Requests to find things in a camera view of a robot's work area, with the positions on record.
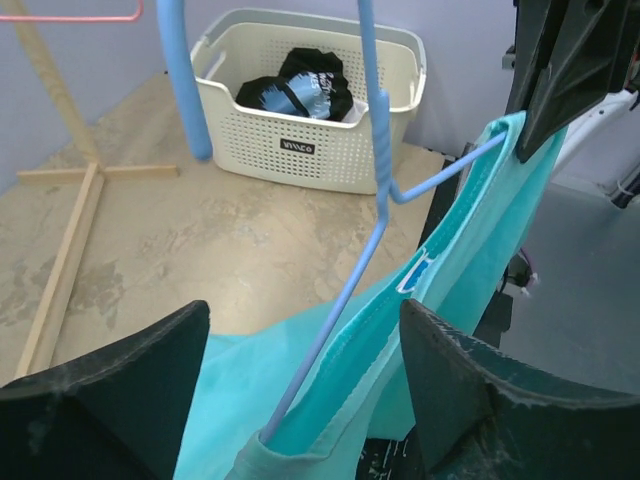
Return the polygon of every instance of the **white tag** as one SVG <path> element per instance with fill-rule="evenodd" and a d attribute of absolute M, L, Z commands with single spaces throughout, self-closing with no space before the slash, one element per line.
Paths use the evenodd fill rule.
<path fill-rule="evenodd" d="M 413 264 L 411 270 L 407 272 L 404 278 L 400 281 L 396 290 L 399 293 L 410 293 L 416 289 L 416 285 L 418 284 L 418 280 L 427 269 L 427 267 L 433 262 L 433 258 L 429 258 L 427 252 L 425 251 L 418 259 L 416 263 Z"/>

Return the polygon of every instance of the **blue hanger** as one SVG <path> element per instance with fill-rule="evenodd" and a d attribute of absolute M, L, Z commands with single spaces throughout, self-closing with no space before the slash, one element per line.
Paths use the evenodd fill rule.
<path fill-rule="evenodd" d="M 447 168 L 429 178 L 424 183 L 408 190 L 407 192 L 401 192 L 393 178 L 391 167 L 389 94 L 384 90 L 380 90 L 380 86 L 378 84 L 376 33 L 371 0 L 358 0 L 358 10 L 360 16 L 360 36 L 362 38 L 365 81 L 367 84 L 367 100 L 369 102 L 369 112 L 371 116 L 375 177 L 378 186 L 376 194 L 378 221 L 373 229 L 373 233 L 369 237 L 369 241 L 364 247 L 362 255 L 351 272 L 347 283 L 342 289 L 342 292 L 340 292 L 338 299 L 333 304 L 333 308 L 329 313 L 327 321 L 322 325 L 322 328 L 314 339 L 313 345 L 311 345 L 311 348 L 300 364 L 300 367 L 298 367 L 298 370 L 287 387 L 282 399 L 278 403 L 273 415 L 269 419 L 269 422 L 260 431 L 259 439 L 263 444 L 268 443 L 269 440 L 273 438 L 278 426 L 282 422 L 287 410 L 293 403 L 300 387 L 309 374 L 311 367 L 318 358 L 322 347 L 329 338 L 338 318 L 340 318 L 340 314 L 347 305 L 351 295 L 353 295 L 353 291 L 369 265 L 371 257 L 373 257 L 376 248 L 378 248 L 382 235 L 387 229 L 387 225 L 389 225 L 389 197 L 398 204 L 409 203 L 412 200 L 415 200 L 422 194 L 434 187 L 437 187 L 445 180 L 460 172 L 464 167 L 469 165 L 488 150 L 502 143 L 507 135 L 506 132 L 504 132 L 493 137 L 487 143 L 473 150 L 457 162 L 449 165 Z"/>

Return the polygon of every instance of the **black label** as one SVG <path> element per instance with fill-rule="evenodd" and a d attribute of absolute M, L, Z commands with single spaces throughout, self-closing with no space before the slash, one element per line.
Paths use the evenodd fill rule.
<path fill-rule="evenodd" d="M 280 148 L 284 150 L 290 150 L 292 152 L 306 153 L 307 155 L 313 155 L 316 153 L 316 146 L 311 143 L 296 142 L 295 140 L 287 140 L 286 138 L 280 139 Z"/>

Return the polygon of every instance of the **pink hanger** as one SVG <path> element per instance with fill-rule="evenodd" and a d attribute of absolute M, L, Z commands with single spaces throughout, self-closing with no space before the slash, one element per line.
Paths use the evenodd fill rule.
<path fill-rule="evenodd" d="M 144 0 L 138 0 L 138 10 L 129 17 L 50 17 L 36 15 L 0 15 L 0 22 L 21 23 L 131 23 L 144 12 Z"/>

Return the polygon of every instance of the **clothes hanger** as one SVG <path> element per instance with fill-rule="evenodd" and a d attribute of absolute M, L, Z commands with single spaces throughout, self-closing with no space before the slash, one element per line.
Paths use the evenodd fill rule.
<path fill-rule="evenodd" d="M 390 102 L 389 94 L 384 90 L 380 90 L 378 82 L 376 35 L 373 19 L 373 6 L 371 1 L 372 0 L 358 0 L 358 11 L 360 17 L 360 36 L 362 38 L 365 82 L 367 85 L 367 100 L 369 102 L 369 111 L 371 116 L 375 178 L 378 186 L 376 194 L 378 221 L 364 247 L 362 255 L 358 259 L 355 268 L 345 283 L 342 292 L 340 292 L 338 299 L 333 304 L 326 322 L 322 325 L 304 360 L 300 364 L 300 367 L 298 367 L 298 370 L 282 396 L 282 399 L 278 403 L 273 415 L 269 419 L 269 422 L 260 431 L 258 438 L 263 444 L 267 444 L 269 440 L 273 438 L 278 426 L 282 422 L 287 410 L 293 403 L 300 387 L 309 374 L 311 367 L 318 358 L 322 347 L 329 338 L 340 314 L 347 305 L 351 295 L 353 295 L 353 291 L 358 285 L 362 274 L 366 270 L 371 257 L 380 244 L 382 235 L 389 224 L 389 197 L 391 197 L 391 199 L 397 204 L 405 204 L 415 200 L 425 192 L 428 192 L 432 188 L 440 185 L 445 180 L 460 172 L 464 167 L 494 148 L 496 145 L 502 143 L 507 136 L 506 132 L 500 133 L 484 145 L 479 146 L 468 155 L 449 165 L 447 168 L 420 185 L 417 185 L 406 192 L 401 192 L 393 178 L 391 166 L 391 134 L 389 129 Z"/>
<path fill-rule="evenodd" d="M 20 3 L 16 7 L 22 10 Z M 55 17 L 48 15 L 0 15 L 0 22 L 11 23 L 132 23 L 144 13 L 144 0 L 138 0 L 138 9 L 127 17 Z"/>

